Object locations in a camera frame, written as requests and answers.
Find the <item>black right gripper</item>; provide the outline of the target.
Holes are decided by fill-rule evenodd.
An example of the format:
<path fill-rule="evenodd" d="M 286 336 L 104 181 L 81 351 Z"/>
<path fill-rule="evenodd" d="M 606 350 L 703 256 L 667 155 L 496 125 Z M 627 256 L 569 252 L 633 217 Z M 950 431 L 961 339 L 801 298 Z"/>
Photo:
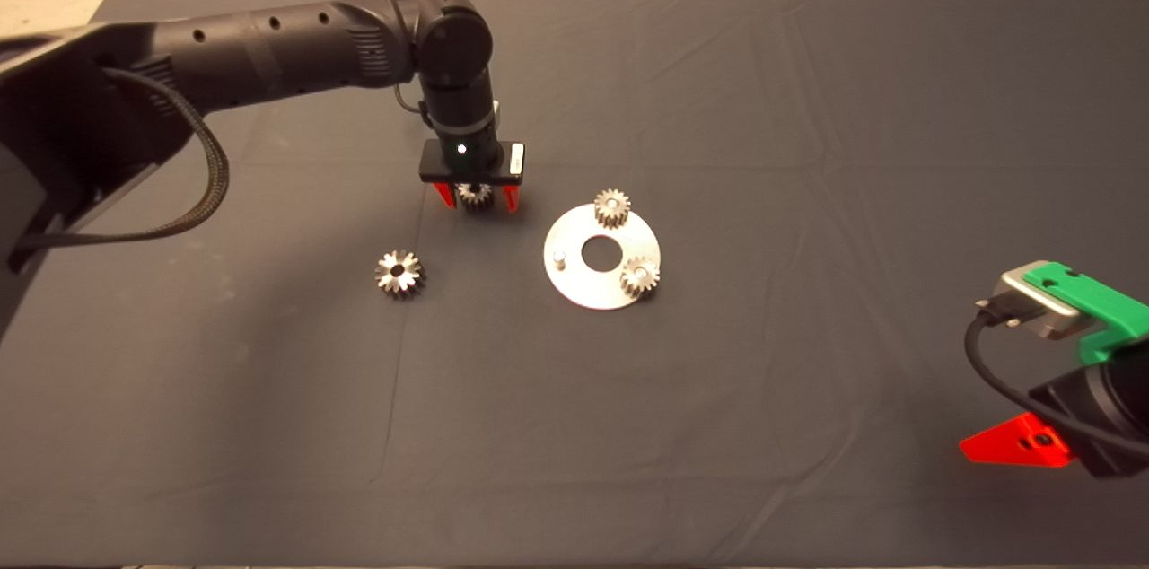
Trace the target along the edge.
<path fill-rule="evenodd" d="M 1146 346 L 1117 351 L 1106 362 L 1064 372 L 1030 390 L 1030 397 L 1066 416 L 1108 433 L 1148 443 L 1148 353 Z M 980 464 L 1061 469 L 1084 463 L 1092 477 L 1133 477 L 1146 471 L 1146 460 L 1105 443 L 1047 425 L 1038 415 L 1015 418 L 970 435 L 961 454 Z"/>

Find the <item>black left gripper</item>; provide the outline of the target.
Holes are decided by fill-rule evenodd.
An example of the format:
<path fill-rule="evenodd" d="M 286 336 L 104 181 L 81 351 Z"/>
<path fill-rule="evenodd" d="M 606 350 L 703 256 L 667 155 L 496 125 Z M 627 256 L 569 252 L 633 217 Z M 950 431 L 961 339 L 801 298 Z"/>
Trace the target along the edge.
<path fill-rule="evenodd" d="M 499 140 L 499 118 L 489 116 L 472 125 L 444 125 L 426 116 L 424 123 L 435 139 L 424 144 L 418 176 L 450 209 L 457 209 L 455 184 L 501 186 L 506 212 L 520 209 L 520 184 L 525 172 L 525 144 Z"/>

